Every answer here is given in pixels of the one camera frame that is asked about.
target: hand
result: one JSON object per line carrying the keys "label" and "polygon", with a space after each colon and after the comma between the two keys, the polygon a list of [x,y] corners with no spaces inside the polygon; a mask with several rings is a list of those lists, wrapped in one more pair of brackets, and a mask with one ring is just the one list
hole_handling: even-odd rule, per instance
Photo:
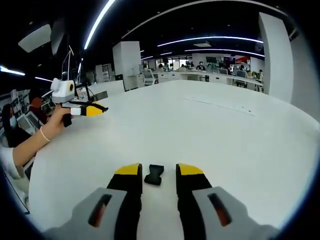
{"label": "hand", "polygon": [[59,135],[64,130],[62,118],[65,114],[70,113],[70,108],[63,108],[60,104],[55,106],[55,110],[49,121],[42,127],[42,132],[49,140]]}

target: white sleeve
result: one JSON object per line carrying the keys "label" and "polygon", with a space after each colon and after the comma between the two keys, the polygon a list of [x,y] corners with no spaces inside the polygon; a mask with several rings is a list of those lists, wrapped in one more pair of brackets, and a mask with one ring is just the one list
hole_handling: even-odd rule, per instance
{"label": "white sleeve", "polygon": [[4,170],[7,171],[13,179],[20,179],[21,176],[14,163],[13,150],[13,148],[0,145],[0,161]]}

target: black foam block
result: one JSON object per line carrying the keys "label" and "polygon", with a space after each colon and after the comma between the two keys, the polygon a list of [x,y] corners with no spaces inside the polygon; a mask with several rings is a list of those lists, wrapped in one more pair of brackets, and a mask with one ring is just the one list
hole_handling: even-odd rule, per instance
{"label": "black foam block", "polygon": [[157,185],[161,184],[161,177],[160,175],[164,172],[165,167],[161,165],[149,165],[150,174],[145,176],[144,182],[147,184]]}

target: human arm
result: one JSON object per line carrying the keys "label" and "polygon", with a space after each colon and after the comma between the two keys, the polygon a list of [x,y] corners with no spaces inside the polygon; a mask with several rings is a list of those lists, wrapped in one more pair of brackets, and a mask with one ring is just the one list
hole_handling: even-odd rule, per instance
{"label": "human arm", "polygon": [[[62,118],[65,114],[69,113],[70,108],[62,108],[59,104],[56,105],[50,120],[42,127],[42,132],[47,139],[51,140],[63,131],[65,127]],[[13,162],[17,167],[26,164],[36,155],[37,151],[48,144],[44,136],[38,130],[34,135],[13,149]]]}

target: bracelet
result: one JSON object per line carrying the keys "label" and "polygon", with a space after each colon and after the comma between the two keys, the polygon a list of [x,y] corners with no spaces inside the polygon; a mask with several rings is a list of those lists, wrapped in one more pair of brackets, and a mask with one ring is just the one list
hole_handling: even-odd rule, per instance
{"label": "bracelet", "polygon": [[51,140],[49,140],[45,135],[44,133],[42,132],[42,127],[40,127],[40,132],[42,134],[42,136],[44,137],[45,140],[47,140],[48,142],[50,142]]}

